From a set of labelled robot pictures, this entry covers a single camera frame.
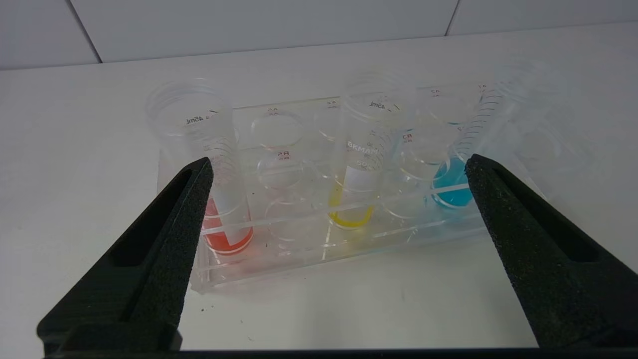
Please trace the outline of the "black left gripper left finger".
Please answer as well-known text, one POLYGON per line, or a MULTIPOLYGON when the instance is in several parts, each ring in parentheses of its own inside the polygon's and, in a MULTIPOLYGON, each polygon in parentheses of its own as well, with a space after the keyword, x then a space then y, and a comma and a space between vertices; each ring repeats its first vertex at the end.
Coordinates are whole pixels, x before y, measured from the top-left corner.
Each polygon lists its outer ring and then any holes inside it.
POLYGON ((46 356, 162 356, 178 323, 214 174, 186 165, 45 315, 46 356))

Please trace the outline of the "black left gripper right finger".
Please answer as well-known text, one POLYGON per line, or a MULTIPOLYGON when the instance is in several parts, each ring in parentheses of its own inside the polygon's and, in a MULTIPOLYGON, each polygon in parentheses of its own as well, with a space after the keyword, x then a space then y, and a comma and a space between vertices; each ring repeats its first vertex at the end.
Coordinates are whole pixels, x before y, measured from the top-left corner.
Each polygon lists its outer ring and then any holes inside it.
POLYGON ((465 173, 541 348, 636 348, 638 276, 500 163, 465 173))

